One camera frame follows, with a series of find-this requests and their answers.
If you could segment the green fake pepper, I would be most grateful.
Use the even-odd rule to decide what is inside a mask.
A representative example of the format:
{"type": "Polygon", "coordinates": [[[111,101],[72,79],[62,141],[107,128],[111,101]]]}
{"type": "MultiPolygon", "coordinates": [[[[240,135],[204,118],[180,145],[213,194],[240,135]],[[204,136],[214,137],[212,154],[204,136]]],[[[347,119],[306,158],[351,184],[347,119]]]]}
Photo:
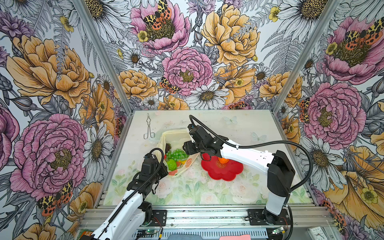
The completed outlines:
{"type": "Polygon", "coordinates": [[[173,159],[169,159],[167,161],[167,165],[168,165],[168,169],[169,171],[175,171],[178,169],[178,166],[177,166],[177,161],[173,160],[173,159]]]}

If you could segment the orange fake fruit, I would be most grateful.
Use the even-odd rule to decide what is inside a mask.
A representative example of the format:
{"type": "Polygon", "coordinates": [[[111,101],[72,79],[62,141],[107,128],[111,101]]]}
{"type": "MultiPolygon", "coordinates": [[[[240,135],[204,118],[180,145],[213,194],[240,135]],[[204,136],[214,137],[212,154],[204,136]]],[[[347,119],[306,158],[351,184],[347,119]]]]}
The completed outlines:
{"type": "Polygon", "coordinates": [[[225,158],[218,158],[219,162],[222,164],[222,165],[225,165],[227,164],[230,160],[229,159],[225,159],[225,158]]]}

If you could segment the red flower-shaped bowl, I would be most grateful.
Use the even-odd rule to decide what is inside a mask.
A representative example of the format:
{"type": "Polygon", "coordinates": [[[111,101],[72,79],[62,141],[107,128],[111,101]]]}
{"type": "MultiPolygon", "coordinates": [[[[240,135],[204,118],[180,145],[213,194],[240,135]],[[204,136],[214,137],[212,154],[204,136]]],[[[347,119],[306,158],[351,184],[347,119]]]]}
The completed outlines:
{"type": "Polygon", "coordinates": [[[201,166],[213,180],[233,181],[237,175],[244,170],[244,165],[230,160],[227,164],[222,165],[217,156],[211,157],[208,154],[201,154],[201,166]]]}

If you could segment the dark purple fake mangosteen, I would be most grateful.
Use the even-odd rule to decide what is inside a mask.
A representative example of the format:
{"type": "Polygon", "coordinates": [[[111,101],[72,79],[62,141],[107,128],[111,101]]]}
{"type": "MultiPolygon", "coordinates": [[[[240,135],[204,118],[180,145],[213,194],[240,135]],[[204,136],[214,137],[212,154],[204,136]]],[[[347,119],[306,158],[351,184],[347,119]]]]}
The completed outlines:
{"type": "Polygon", "coordinates": [[[171,148],[172,148],[171,144],[166,143],[165,153],[168,153],[171,150],[171,148]]]}

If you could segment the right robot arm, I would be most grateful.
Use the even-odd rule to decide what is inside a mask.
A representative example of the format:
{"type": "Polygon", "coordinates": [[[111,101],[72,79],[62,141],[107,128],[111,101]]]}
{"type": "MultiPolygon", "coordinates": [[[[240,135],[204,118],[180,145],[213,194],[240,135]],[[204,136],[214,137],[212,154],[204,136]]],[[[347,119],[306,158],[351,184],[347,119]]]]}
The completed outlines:
{"type": "Polygon", "coordinates": [[[296,174],[287,155],[282,151],[270,153],[244,148],[228,138],[212,137],[202,126],[188,125],[191,140],[185,142],[187,154],[208,154],[211,158],[233,160],[263,172],[269,190],[267,204],[260,216],[268,225],[276,224],[291,195],[296,174]]]}

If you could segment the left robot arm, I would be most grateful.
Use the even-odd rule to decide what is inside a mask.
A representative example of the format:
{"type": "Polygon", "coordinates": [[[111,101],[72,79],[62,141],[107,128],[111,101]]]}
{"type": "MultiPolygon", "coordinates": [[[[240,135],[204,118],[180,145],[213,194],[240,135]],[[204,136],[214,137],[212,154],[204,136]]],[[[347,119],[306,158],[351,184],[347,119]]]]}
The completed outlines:
{"type": "Polygon", "coordinates": [[[90,236],[81,240],[130,240],[136,230],[152,218],[152,204],[145,198],[154,191],[153,186],[168,175],[165,154],[160,148],[144,156],[142,169],[127,186],[121,202],[108,218],[90,236]]]}

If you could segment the green fake grapes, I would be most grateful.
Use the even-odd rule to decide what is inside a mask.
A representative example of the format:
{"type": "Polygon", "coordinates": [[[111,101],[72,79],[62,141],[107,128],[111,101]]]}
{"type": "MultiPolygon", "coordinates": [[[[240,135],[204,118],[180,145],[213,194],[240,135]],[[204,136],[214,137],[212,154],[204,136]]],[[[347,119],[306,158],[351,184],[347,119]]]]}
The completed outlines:
{"type": "Polygon", "coordinates": [[[166,154],[166,156],[167,156],[167,158],[166,158],[167,160],[173,159],[177,162],[182,162],[189,157],[189,155],[186,154],[186,152],[182,149],[175,149],[174,151],[169,151],[166,154]]]}

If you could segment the metal tongs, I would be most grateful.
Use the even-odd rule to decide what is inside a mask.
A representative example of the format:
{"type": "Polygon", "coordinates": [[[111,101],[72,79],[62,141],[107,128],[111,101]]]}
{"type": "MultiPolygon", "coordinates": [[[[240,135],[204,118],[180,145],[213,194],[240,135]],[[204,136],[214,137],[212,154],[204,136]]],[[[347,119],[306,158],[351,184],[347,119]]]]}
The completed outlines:
{"type": "Polygon", "coordinates": [[[155,138],[156,134],[152,131],[152,128],[151,128],[151,118],[150,118],[150,115],[147,114],[147,119],[146,119],[146,123],[147,123],[147,132],[144,133],[143,135],[143,138],[144,140],[147,140],[149,138],[153,139],[155,138]]]}

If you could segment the small circuit board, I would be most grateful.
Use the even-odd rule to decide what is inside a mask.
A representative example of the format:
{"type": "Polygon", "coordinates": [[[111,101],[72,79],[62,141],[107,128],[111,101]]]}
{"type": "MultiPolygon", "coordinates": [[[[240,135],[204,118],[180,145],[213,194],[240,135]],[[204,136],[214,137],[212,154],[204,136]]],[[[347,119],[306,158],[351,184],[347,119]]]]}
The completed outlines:
{"type": "Polygon", "coordinates": [[[163,237],[163,230],[139,230],[136,234],[136,240],[142,239],[142,238],[158,238],[159,240],[163,237]]]}

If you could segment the pink cloth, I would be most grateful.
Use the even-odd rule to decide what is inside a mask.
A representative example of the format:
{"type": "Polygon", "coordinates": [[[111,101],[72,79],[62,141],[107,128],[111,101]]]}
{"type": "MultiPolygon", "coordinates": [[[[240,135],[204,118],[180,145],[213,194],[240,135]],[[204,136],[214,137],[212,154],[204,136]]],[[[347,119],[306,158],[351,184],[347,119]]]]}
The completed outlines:
{"type": "Polygon", "coordinates": [[[222,236],[219,240],[251,240],[250,235],[240,235],[240,236],[222,236]]]}

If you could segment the white clock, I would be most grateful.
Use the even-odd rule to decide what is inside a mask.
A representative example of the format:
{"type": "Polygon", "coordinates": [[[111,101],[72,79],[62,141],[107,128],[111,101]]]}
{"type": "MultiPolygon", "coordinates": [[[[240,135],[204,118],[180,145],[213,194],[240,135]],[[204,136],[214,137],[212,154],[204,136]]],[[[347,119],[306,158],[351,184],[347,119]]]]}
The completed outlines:
{"type": "Polygon", "coordinates": [[[312,240],[328,240],[329,239],[325,230],[320,226],[308,228],[308,232],[312,240]]]}

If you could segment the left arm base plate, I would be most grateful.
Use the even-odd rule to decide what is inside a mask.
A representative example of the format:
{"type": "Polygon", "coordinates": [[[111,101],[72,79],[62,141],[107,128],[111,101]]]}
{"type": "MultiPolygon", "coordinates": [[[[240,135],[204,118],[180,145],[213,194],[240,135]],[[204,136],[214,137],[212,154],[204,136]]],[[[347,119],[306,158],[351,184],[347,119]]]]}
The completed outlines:
{"type": "Polygon", "coordinates": [[[167,210],[152,210],[152,214],[152,219],[148,224],[149,227],[159,227],[159,225],[162,227],[166,226],[168,214],[167,210]]]}

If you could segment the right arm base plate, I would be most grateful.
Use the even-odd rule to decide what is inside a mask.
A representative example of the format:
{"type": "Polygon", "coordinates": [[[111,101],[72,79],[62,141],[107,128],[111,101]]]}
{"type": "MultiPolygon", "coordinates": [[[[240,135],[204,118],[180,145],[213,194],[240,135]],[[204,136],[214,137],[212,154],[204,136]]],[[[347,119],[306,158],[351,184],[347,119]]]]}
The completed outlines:
{"type": "Polygon", "coordinates": [[[265,213],[264,209],[248,209],[247,216],[244,220],[248,221],[251,226],[288,226],[291,224],[291,218],[287,209],[282,209],[278,216],[271,213],[265,213]]]}

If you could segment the aluminium front rail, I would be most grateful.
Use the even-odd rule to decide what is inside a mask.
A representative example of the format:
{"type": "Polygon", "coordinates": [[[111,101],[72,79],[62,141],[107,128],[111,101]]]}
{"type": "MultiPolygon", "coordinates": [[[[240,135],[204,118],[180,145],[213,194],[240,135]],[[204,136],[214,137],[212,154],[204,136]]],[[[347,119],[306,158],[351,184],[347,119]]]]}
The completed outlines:
{"type": "MultiPolygon", "coordinates": [[[[250,228],[245,220],[249,209],[263,206],[170,206],[154,207],[154,212],[167,211],[165,229],[197,229],[197,228],[250,228]]],[[[99,207],[87,210],[80,229],[95,230],[112,213],[113,207],[99,207]]],[[[313,205],[292,205],[293,223],[295,227],[314,226],[333,227],[334,221],[325,207],[313,205]]]]}

